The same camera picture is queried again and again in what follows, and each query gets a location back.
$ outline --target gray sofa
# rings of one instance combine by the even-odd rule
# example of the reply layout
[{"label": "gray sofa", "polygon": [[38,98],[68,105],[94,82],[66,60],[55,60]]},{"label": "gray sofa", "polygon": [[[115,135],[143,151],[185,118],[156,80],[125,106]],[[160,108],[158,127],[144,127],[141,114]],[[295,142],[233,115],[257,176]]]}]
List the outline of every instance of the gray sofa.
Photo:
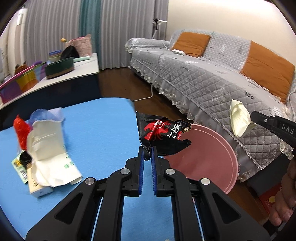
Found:
[{"label": "gray sofa", "polygon": [[[184,31],[211,36],[202,57],[177,55],[169,50]],[[130,39],[125,48],[131,53],[131,66],[159,93],[188,119],[215,130],[230,143],[239,163],[238,180],[249,179],[281,154],[281,140],[267,129],[256,126],[243,138],[236,138],[231,129],[232,99],[243,102],[250,113],[256,110],[295,121],[295,76],[285,105],[255,81],[239,74],[250,40],[213,31],[178,30],[170,41]]]}]

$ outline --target stacked plastic bowl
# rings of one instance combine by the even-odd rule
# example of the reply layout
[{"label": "stacked plastic bowl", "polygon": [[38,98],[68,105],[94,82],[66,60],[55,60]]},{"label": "stacked plastic bowl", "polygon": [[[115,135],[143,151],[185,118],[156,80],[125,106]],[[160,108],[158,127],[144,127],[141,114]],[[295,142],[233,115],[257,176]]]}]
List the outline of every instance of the stacked plastic bowl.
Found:
[{"label": "stacked plastic bowl", "polygon": [[50,53],[48,54],[48,61],[49,61],[50,63],[57,62],[57,61],[60,60],[61,55],[62,55],[62,51],[61,51],[61,50],[57,50],[57,51],[50,52]]}]

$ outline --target barcode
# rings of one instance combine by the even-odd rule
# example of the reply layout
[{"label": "barcode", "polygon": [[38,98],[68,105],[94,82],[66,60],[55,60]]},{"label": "barcode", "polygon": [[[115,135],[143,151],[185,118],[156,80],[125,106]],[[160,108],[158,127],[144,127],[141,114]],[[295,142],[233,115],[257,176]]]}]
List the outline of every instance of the barcode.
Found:
[{"label": "barcode", "polygon": [[27,173],[25,171],[21,170],[20,173],[24,179],[28,178]]}]

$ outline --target human hand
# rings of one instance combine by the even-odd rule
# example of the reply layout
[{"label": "human hand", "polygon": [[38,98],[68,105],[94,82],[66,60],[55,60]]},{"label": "human hand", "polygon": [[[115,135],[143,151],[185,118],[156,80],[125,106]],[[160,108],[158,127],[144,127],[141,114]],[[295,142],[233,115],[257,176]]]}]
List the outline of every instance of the human hand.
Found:
[{"label": "human hand", "polygon": [[282,221],[287,222],[296,206],[296,160],[290,161],[287,173],[281,180],[281,190],[276,194],[275,203],[271,207],[269,220],[274,226]]}]

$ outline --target pink plate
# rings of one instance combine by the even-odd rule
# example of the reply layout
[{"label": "pink plate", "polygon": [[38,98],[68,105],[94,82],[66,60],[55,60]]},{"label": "pink plate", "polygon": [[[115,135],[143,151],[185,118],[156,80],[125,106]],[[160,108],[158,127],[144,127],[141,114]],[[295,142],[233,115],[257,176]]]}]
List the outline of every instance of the pink plate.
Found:
[{"label": "pink plate", "polygon": [[181,140],[192,144],[179,153],[166,156],[171,168],[179,170],[190,179],[209,178],[226,194],[233,188],[238,176],[238,163],[229,143],[217,132],[192,124]]}]

